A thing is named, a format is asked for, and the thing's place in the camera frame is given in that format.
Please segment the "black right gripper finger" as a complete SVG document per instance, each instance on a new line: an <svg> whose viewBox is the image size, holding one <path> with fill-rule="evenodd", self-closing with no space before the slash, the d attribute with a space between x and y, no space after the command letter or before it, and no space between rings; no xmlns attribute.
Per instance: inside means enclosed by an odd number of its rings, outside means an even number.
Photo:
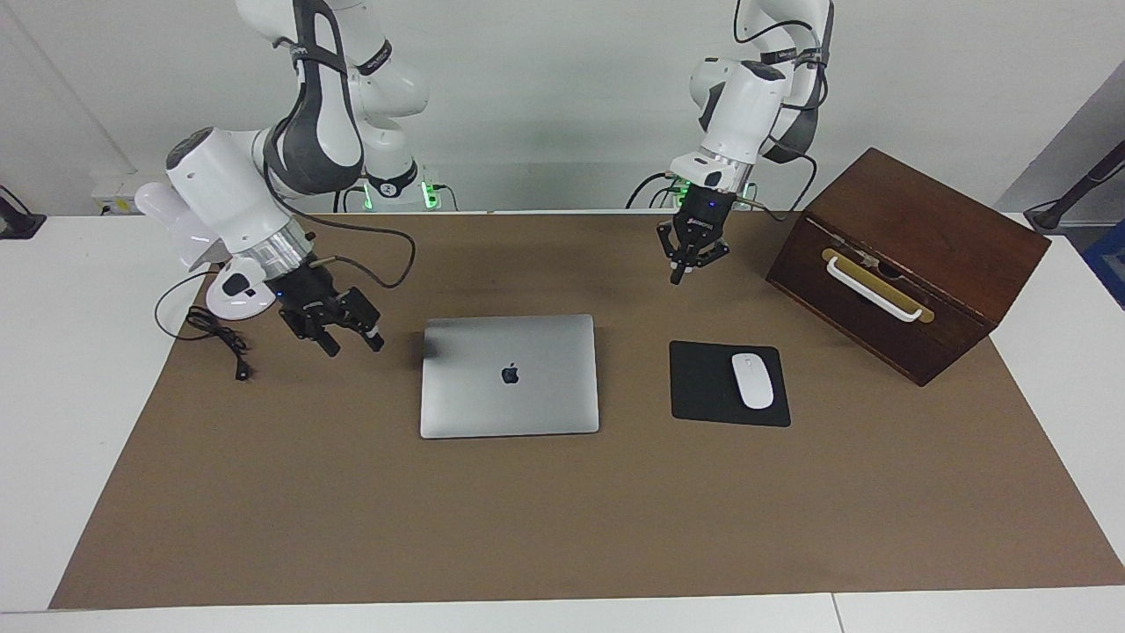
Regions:
<svg viewBox="0 0 1125 633"><path fill-rule="evenodd" d="M335 358L340 353L338 341L325 331L315 314L286 309L286 324L298 340L316 342L326 356Z"/></svg>
<svg viewBox="0 0 1125 633"><path fill-rule="evenodd" d="M357 287L351 287L348 292L341 295L341 310L345 327L357 332L374 353L380 352L385 345L379 329L381 311L374 307L368 297Z"/></svg>

